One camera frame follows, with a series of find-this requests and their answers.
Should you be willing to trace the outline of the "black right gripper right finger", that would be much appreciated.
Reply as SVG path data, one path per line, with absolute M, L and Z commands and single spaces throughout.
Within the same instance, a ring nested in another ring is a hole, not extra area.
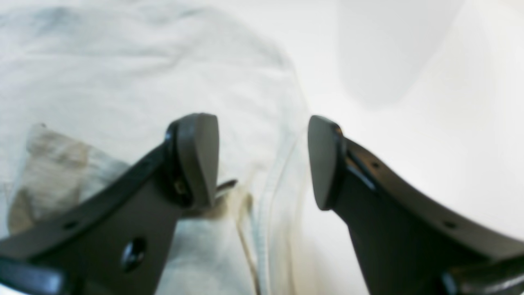
M 425 196 L 333 121 L 307 130 L 317 206 L 348 227 L 369 294 L 522 295 L 522 241 Z

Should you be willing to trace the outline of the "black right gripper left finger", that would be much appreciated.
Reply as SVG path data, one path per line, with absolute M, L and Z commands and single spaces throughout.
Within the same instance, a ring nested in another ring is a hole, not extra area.
M 1 241 L 1 286 L 23 295 L 153 295 L 184 210 L 215 202 L 217 116 L 172 122 L 163 143 L 75 209 Z

